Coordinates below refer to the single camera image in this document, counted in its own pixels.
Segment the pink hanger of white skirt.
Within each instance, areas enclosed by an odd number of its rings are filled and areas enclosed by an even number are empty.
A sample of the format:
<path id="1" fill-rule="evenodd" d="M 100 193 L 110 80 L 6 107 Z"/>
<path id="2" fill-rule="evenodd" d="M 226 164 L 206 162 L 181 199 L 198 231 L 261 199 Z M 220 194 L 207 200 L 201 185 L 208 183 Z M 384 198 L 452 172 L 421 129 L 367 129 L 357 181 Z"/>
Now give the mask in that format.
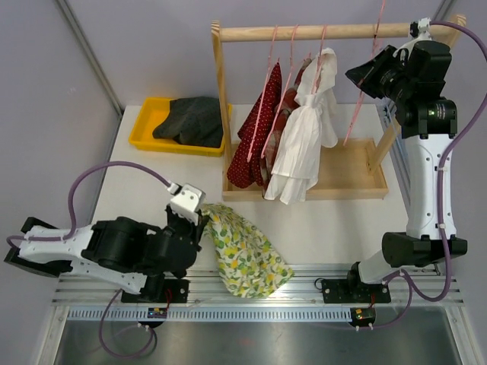
<path id="1" fill-rule="evenodd" d="M 322 33 L 321 33 L 320 50 L 319 50 L 318 55 L 316 57 L 316 60 L 317 60 L 317 70 L 315 72 L 314 82 L 313 82 L 313 86 L 311 88 L 311 93 L 312 94 L 315 94 L 317 92 L 317 89 L 318 89 L 319 83 L 320 83 L 321 66 L 322 66 L 322 63 L 323 63 L 323 60 L 322 60 L 323 47 L 324 47 L 324 43 L 325 43 L 327 27 L 328 27 L 328 25 L 327 24 L 324 24 L 323 25 L 323 29 L 322 29 Z"/>

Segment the lemon print skirt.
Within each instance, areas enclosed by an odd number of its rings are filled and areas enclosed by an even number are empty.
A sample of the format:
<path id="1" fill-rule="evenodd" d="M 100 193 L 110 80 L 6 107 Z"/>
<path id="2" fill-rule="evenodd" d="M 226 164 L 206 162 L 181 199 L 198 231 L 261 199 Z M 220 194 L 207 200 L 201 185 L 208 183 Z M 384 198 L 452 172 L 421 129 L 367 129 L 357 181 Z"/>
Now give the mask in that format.
<path id="1" fill-rule="evenodd" d="M 204 234 L 215 245 L 218 273 L 230 294 L 246 299 L 269 297 L 287 284 L 294 271 L 268 237 L 233 208 L 205 204 Z"/>

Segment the red polka dot skirt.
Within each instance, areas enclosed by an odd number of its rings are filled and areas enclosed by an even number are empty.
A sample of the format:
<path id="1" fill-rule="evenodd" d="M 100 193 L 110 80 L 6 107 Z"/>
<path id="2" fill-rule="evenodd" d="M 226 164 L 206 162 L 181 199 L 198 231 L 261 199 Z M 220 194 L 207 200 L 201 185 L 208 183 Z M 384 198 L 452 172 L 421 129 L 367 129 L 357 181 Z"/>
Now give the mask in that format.
<path id="1" fill-rule="evenodd" d="M 261 96 L 258 97 L 237 133 L 240 143 L 234 153 L 231 164 L 228 167 L 227 178 L 230 183 L 239 189 L 246 189 L 254 183 L 258 186 L 263 185 L 263 178 L 260 172 L 260 155 L 272 127 L 274 108 L 279 104 L 281 92 L 282 72 L 280 63 L 276 62 L 272 68 L 269 82 L 266 86 L 263 108 L 259 119 L 256 140 L 253 146 L 253 156 L 249 163 L 247 163 L 247 153 L 252 139 Z"/>

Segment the pink hanger of plaid skirt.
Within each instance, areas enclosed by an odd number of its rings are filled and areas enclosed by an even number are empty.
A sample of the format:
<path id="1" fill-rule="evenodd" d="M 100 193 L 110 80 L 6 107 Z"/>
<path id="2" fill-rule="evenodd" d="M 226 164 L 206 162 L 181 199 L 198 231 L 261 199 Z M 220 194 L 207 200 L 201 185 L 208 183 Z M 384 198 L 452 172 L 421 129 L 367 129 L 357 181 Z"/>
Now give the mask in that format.
<path id="1" fill-rule="evenodd" d="M 276 110 L 275 110 L 275 115 L 274 115 L 274 119 L 273 119 L 273 122 L 272 122 L 272 127 L 271 127 L 271 129 L 269 131 L 269 134 L 267 136 L 266 142 L 265 142 L 265 144 L 263 146 L 263 150 L 261 152 L 261 156 L 260 157 L 262 159 L 266 156 L 267 145 L 270 142 L 270 139 L 272 137 L 273 131 L 275 129 L 275 124 L 276 124 L 277 118 L 279 117 L 279 113 L 280 113 L 280 110 L 282 108 L 283 101 L 285 99 L 285 93 L 286 93 L 286 90 L 288 89 L 288 86 L 289 86 L 289 83 L 290 83 L 290 80 L 291 80 L 291 76 L 292 76 L 293 71 L 294 71 L 294 38 L 295 38 L 295 35 L 296 35 L 297 30 L 298 30 L 299 27 L 300 27 L 300 24 L 295 24 L 295 26 L 293 28 L 293 31 L 292 31 L 292 34 L 291 34 L 291 40 L 290 40 L 290 55 L 289 55 L 289 73 L 288 73 L 287 80 L 285 82 L 285 86 L 282 87 L 282 94 L 281 94 L 281 98 L 280 98 L 279 104 L 278 104 L 278 106 L 276 107 Z"/>

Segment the red plaid skirt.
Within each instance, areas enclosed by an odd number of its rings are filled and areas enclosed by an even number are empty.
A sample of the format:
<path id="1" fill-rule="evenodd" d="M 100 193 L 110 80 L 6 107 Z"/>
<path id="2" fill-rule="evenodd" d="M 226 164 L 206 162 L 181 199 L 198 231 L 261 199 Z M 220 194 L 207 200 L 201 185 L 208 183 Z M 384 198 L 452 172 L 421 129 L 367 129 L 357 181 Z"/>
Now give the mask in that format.
<path id="1" fill-rule="evenodd" d="M 288 118 L 291 113 L 299 107 L 299 104 L 294 101 L 294 98 L 296 97 L 298 86 L 301 83 L 302 74 L 304 70 L 310 65 L 310 63 L 311 57 L 308 56 L 301 63 L 301 67 L 298 69 L 295 80 L 293 82 L 290 81 L 288 89 L 285 93 L 285 99 L 283 101 L 279 117 L 277 118 L 275 124 L 275 129 L 273 131 L 270 142 L 267 145 L 266 156 L 263 159 L 260 158 L 260 172 L 263 178 L 263 195 L 265 195 L 265 191 L 267 190 L 270 179 L 272 177 L 272 168 L 275 163 L 282 133 L 284 131 Z"/>

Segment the pink hanger of polka skirt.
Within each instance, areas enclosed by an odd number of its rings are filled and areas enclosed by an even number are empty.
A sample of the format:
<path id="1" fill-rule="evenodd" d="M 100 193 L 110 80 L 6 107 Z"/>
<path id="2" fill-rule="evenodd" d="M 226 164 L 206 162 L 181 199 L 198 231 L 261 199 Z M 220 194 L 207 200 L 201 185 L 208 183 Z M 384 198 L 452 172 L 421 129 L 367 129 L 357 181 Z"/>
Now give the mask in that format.
<path id="1" fill-rule="evenodd" d="M 271 46 L 270 46 L 269 55 L 268 55 L 268 59 L 267 59 L 267 71 L 266 71 L 265 81 L 264 81 L 264 84 L 263 84 L 263 90 L 262 90 L 262 93 L 260 95 L 261 97 L 260 97 L 260 102 L 259 102 L 259 108 L 258 108 L 258 111 L 257 111 L 256 122 L 255 122 L 255 125 L 254 125 L 254 128 L 253 128 L 252 139 L 251 139 L 250 147 L 249 147 L 249 150 L 248 150 L 248 153 L 247 153 L 247 163 L 249 163 L 251 161 L 252 156 L 253 156 L 253 146 L 254 146 L 254 143 L 255 143 L 255 140 L 256 140 L 256 133 L 257 133 L 257 130 L 258 130 L 259 119 L 260 119 L 260 115 L 261 115 L 262 108 L 263 108 L 263 101 L 264 101 L 265 94 L 266 94 L 266 86 L 267 86 L 267 84 L 269 82 L 269 77 L 270 77 L 271 72 L 272 72 L 272 54 L 273 54 L 275 38 L 276 38 L 276 35 L 277 35 L 277 32 L 278 32 L 278 29 L 279 29 L 279 25 L 276 24 L 274 26 L 274 29 L 273 29 L 273 32 L 272 32 Z"/>

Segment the dark grey dotted skirt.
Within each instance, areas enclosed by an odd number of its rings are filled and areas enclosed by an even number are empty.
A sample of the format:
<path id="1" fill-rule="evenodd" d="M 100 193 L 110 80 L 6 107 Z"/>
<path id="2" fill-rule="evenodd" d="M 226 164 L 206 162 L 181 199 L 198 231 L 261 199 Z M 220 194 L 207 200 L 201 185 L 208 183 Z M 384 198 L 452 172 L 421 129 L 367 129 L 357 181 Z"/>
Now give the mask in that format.
<path id="1" fill-rule="evenodd" d="M 189 97 L 171 100 L 167 118 L 154 129 L 152 136 L 182 145 L 219 148 L 223 138 L 219 99 Z"/>

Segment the white skirt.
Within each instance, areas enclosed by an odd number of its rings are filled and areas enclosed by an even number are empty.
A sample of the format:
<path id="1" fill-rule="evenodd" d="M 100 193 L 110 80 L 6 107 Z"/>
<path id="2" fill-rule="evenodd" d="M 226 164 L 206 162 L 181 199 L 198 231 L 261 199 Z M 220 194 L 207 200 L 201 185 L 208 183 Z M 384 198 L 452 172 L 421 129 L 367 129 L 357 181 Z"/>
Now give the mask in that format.
<path id="1" fill-rule="evenodd" d="M 266 200 L 278 198 L 286 205 L 305 201 L 307 191 L 319 180 L 321 148 L 333 148 L 338 143 L 332 125 L 336 111 L 333 88 L 337 57 L 333 49 L 323 49 L 320 83 L 317 92 L 312 94 L 316 57 L 302 74 L 294 98 L 299 107 L 289 116 L 282 133 L 272 177 L 264 195 Z"/>

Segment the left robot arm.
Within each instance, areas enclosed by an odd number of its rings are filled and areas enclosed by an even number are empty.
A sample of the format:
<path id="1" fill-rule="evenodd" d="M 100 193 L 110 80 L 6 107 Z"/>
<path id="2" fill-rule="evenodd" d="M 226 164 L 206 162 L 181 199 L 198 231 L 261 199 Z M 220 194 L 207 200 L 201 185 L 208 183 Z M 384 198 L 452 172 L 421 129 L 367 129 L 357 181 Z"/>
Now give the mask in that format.
<path id="1" fill-rule="evenodd" d="M 9 249 L 4 261 L 45 277 L 65 274 L 113 284 L 125 303 L 179 303 L 177 291 L 188 288 L 187 270 L 201 249 L 209 217 L 199 214 L 193 223 L 170 208 L 166 213 L 163 228 L 118 217 L 78 228 L 67 240 L 64 230 L 29 217 L 21 244 Z"/>

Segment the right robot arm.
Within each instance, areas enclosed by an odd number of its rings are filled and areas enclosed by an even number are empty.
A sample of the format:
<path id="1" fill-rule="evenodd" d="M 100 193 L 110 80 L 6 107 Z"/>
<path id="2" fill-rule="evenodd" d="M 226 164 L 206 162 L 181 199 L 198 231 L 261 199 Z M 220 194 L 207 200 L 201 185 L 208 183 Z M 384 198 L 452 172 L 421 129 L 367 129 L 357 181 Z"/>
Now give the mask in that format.
<path id="1" fill-rule="evenodd" d="M 467 242 L 457 235 L 450 198 L 450 163 L 457 134 L 457 106 L 442 97 L 452 56 L 450 47 L 434 40 L 387 46 L 372 60 L 345 75 L 373 98 L 395 103 L 409 162 L 410 202 L 403 232 L 386 232 L 381 249 L 357 264 L 358 275 L 345 283 L 354 301 L 368 297 L 372 284 L 403 267 L 443 262 L 445 284 L 451 281 L 451 260 L 466 253 Z"/>

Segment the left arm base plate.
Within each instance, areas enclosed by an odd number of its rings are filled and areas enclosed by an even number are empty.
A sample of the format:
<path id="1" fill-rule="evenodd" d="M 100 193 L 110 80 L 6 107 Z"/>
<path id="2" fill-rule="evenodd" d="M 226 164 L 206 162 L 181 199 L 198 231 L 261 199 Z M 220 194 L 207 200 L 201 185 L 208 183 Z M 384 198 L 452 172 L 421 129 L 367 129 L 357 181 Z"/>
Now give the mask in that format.
<path id="1" fill-rule="evenodd" d="M 123 291 L 122 303 L 187 303 L 189 281 L 185 279 L 149 278 L 140 294 Z"/>

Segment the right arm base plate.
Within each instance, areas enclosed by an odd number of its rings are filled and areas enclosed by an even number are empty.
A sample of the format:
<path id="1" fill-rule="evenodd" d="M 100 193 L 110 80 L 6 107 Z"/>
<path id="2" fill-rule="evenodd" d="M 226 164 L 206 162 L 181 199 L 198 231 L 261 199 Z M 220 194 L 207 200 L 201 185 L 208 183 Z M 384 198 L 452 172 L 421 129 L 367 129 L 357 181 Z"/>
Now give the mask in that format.
<path id="1" fill-rule="evenodd" d="M 323 301 L 326 304 L 371 304 L 390 303 L 387 286 L 382 284 L 350 284 L 346 279 L 323 279 Z"/>

